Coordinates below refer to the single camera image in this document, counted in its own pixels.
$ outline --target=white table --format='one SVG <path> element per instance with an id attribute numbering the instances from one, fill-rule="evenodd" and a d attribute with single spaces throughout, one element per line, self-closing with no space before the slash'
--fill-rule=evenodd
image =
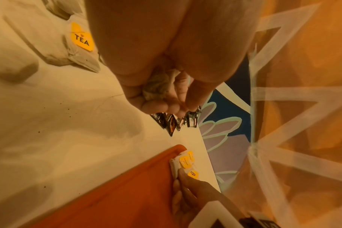
<path id="1" fill-rule="evenodd" d="M 36 4 L 62 30 L 63 21 Z M 17 44 L 36 54 L 2 20 Z M 39 59 L 26 82 L 0 82 L 0 227 L 18 227 L 59 208 L 158 153 L 183 144 L 200 179 L 219 190 L 199 129 L 170 137 L 132 107 L 115 76 Z"/>

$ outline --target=person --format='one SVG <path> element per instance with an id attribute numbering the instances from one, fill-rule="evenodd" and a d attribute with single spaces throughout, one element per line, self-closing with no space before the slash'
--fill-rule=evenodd
<path id="1" fill-rule="evenodd" d="M 200 210 L 211 201 L 219 201 L 237 220 L 244 214 L 226 196 L 205 181 L 188 176 L 178 170 L 178 179 L 173 183 L 172 213 L 180 228 L 187 228 Z"/>
<path id="2" fill-rule="evenodd" d="M 86 0 L 94 41 L 127 100 L 147 114 L 184 116 L 238 68 L 262 0 Z M 174 94 L 146 101 L 157 66 L 178 69 Z M 194 80 L 188 87 L 188 77 Z"/>

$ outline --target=yellow tag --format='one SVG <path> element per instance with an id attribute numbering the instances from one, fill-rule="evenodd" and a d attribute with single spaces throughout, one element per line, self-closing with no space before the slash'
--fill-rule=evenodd
<path id="1" fill-rule="evenodd" d="M 93 42 L 91 33 L 85 32 L 81 26 L 79 26 L 77 23 L 72 22 L 71 25 L 71 40 L 78 46 L 88 50 L 92 51 L 95 47 L 95 43 Z"/>
<path id="2" fill-rule="evenodd" d="M 195 170 L 190 171 L 187 175 L 189 175 L 193 179 L 197 179 L 198 180 L 198 172 L 195 171 Z"/>
<path id="3" fill-rule="evenodd" d="M 195 158 L 194 158 L 194 154 L 192 153 L 192 151 L 187 152 L 187 154 L 190 156 L 191 161 L 194 162 Z"/>
<path id="4" fill-rule="evenodd" d="M 190 156 L 188 155 L 180 157 L 179 161 L 184 169 L 189 169 L 192 167 Z"/>

